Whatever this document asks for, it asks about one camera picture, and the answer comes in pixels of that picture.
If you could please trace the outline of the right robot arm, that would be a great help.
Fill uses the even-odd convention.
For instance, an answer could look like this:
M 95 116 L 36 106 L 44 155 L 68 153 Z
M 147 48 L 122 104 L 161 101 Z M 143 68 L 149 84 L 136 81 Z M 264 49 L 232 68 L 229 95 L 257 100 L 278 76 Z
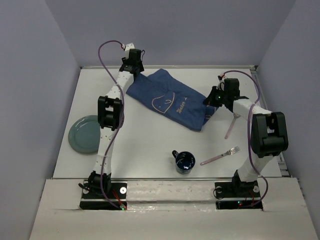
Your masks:
M 213 86 L 203 101 L 212 107 L 226 107 L 230 112 L 247 120 L 248 158 L 235 171 L 231 182 L 222 187 L 222 192 L 242 196 L 257 186 L 265 166 L 289 146 L 285 115 L 282 112 L 266 110 L 246 96 L 240 95 L 240 83 L 236 78 L 219 77 L 219 84 Z

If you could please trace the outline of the dark blue mug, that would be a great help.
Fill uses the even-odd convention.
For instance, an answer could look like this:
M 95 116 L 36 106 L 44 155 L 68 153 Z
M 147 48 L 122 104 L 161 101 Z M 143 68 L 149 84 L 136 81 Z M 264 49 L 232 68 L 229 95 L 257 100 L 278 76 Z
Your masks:
M 179 174 L 189 174 L 196 164 L 194 155 L 188 151 L 177 152 L 173 150 L 172 155 L 175 161 L 175 169 Z

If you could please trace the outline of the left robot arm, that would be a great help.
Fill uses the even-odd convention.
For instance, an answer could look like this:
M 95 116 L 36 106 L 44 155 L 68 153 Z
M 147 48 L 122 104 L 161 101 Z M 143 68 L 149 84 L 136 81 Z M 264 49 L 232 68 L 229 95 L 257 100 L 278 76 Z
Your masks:
M 97 120 L 100 140 L 95 165 L 88 177 L 88 190 L 104 198 L 111 191 L 111 159 L 115 138 L 124 123 L 125 95 L 135 77 L 144 71 L 142 51 L 129 43 L 124 48 L 125 57 L 115 84 L 97 100 Z

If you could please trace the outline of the blue cloth placemat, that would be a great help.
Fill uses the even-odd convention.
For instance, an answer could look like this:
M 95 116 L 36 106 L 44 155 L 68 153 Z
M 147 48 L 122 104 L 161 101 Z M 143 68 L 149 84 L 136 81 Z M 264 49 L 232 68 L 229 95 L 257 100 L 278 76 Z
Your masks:
M 203 104 L 206 97 L 159 69 L 148 76 L 139 74 L 126 94 L 148 109 L 196 132 L 216 112 Z

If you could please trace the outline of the fork with pink handle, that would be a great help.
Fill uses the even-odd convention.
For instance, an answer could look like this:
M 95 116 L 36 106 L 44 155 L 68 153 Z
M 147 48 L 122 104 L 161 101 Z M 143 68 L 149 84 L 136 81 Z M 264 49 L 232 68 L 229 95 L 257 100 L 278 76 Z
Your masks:
M 210 158 L 210 159 L 208 159 L 208 160 L 205 160 L 205 161 L 201 162 L 200 165 L 203 166 L 203 165 L 206 165 L 206 164 L 211 163 L 211 162 L 213 162 L 213 161 L 216 161 L 216 160 L 218 160 L 218 159 L 221 159 L 221 158 L 223 158 L 223 157 L 230 156 L 230 155 L 234 155 L 234 154 L 236 154 L 236 153 L 239 152 L 239 151 L 240 151 L 240 148 L 239 148 L 238 146 L 233 147 L 233 148 L 229 149 L 229 150 L 228 150 L 227 152 L 225 152 L 225 153 L 222 153 L 222 154 L 220 154 L 220 155 L 217 155 L 217 156 L 215 156 L 215 157 L 213 157 L 213 158 Z

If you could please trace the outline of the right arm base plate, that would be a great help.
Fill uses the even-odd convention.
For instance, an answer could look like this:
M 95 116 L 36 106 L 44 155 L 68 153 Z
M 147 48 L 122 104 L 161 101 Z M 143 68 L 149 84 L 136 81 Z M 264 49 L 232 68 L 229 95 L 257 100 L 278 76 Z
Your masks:
M 245 182 L 244 187 L 234 186 L 231 181 L 216 182 L 213 196 L 217 210 L 263 210 L 258 182 Z

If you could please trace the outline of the spoon with pink handle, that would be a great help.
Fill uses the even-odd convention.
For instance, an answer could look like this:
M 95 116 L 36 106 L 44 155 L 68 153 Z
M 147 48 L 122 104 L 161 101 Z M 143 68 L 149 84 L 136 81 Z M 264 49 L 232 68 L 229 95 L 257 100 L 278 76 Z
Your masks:
M 232 119 L 231 124 L 230 124 L 230 126 L 229 126 L 229 128 L 228 128 L 228 130 L 227 130 L 227 132 L 226 132 L 226 134 L 225 134 L 225 137 L 224 137 L 225 139 L 228 139 L 228 138 L 229 138 L 229 136 L 230 136 L 230 134 L 231 134 L 231 131 L 232 131 L 232 129 L 233 129 L 235 123 L 236 123 L 236 120 L 237 120 L 239 117 L 240 117 L 239 114 L 237 114 L 237 113 L 234 113 L 234 114 L 233 114 L 233 119 Z

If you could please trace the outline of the teal plate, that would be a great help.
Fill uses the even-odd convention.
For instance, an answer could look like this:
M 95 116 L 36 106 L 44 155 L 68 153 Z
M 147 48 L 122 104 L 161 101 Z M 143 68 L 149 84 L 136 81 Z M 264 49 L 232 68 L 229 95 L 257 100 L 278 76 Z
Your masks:
M 78 119 L 68 132 L 70 147 L 80 154 L 96 154 L 100 144 L 100 125 L 97 115 Z

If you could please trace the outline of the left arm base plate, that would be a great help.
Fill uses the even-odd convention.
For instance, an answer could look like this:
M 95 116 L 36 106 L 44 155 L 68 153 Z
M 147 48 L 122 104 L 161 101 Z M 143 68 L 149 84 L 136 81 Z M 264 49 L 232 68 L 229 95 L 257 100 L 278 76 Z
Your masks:
M 105 193 L 107 198 L 100 189 L 90 190 L 87 180 L 79 183 L 78 186 L 81 188 L 79 207 L 82 210 L 127 210 L 128 183 L 125 181 L 112 182 L 111 189 Z

